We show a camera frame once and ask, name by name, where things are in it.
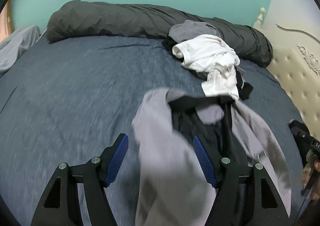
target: black garment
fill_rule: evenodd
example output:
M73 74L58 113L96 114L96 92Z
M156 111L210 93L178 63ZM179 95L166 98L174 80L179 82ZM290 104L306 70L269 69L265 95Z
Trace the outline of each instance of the black garment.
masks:
M249 98L249 95L253 90L253 86L247 82L244 82L239 70L237 68L235 68L235 70L239 98L241 100L246 100Z
M221 102L219 97L205 98L206 102L210 99L212 99L212 103ZM196 101L200 102L200 98L195 99L193 102L190 100L190 106ZM191 145L193 145L194 136L201 134L208 145L217 149L222 157L228 157L238 165L247 166L247 155L239 141L232 133L231 102L220 104L224 111L224 117L216 124L203 124L198 117L195 107L191 106L190 109L186 109L187 105L186 101L181 101L181 110L172 108L173 129L182 133ZM232 225L239 225L244 208L244 195L245 187L243 185L239 185L236 206L233 211Z
M170 53L170 55L173 56L172 54L172 48L177 44L177 42L175 42L171 37L167 36L163 42L162 45L164 46L164 48ZM178 59L180 62L183 62L183 58L176 58ZM242 76L240 74L240 72L238 71L237 68L236 69L236 79L237 79L237 89L238 89L238 94L239 94L239 98L241 100L247 100L249 98L250 93L253 90L253 87L251 84L246 83L243 81ZM206 73L197 73L194 70L190 70L190 72L195 75L196 77L202 79L202 80L207 80L207 74Z
M177 44L176 41L174 41L169 35L162 41L162 45L165 49L169 51L170 54L172 54L172 48Z
M297 127L299 129L303 130L306 134L310 135L310 131L309 131L308 127L302 122L294 120L294 121L290 122L290 124L289 124L289 128L291 129L292 127ZM305 142L302 139L302 137L300 137L298 135L293 135L293 137L294 137L294 140L296 141L297 147L299 149L302 164L303 164L303 166L305 166L307 164L306 156L307 156L309 150L311 149L310 144Z

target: hand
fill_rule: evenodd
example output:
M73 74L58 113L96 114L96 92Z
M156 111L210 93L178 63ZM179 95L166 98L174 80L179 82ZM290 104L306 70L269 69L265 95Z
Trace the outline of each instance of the hand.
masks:
M314 168L316 171L320 172L320 161L319 160L315 160L315 159L312 159L310 157L310 155L307 156L307 164L306 166L304 167L303 171L302 171L302 185L303 185L303 188L306 187L309 179L310 179L310 176L311 176L311 163L312 161L314 161ZM318 180L316 181L316 184L315 184L315 187L311 193L311 200L312 201L318 201L320 197L320 177L318 178Z

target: orange curtain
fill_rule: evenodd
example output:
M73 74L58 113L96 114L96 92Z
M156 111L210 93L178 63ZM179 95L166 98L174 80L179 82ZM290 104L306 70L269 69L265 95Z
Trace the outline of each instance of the orange curtain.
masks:
M0 13L0 41L4 40L13 32L13 25L11 19L10 0L4 6Z

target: pile of clothes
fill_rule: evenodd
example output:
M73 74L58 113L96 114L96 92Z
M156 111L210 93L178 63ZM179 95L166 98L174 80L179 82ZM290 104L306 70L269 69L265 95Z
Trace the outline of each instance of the pile of clothes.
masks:
M200 78L205 77L202 89L207 97L229 95L234 100L249 97L253 87L236 68L239 57L213 25L186 20L170 29L163 45L182 61L181 66L196 71Z
M169 88L149 91L132 121L140 160L135 225L206 225L217 193L207 183L193 149L196 135L235 164L262 164L290 215L290 174L267 123L241 101L226 105L214 103L218 97L185 101L185 95ZM178 100L179 108L172 108ZM245 187L239 185L237 205L228 211L232 225L240 225L245 194Z

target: dark gray pillow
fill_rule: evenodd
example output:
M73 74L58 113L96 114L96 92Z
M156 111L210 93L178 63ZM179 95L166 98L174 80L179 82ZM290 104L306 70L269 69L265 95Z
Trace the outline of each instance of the dark gray pillow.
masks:
M95 35L164 39L173 25L181 24L187 19L215 26L222 39L239 57L251 60L261 67L267 67L270 63L272 46L258 30L165 6L70 1L52 14L46 35L51 42Z

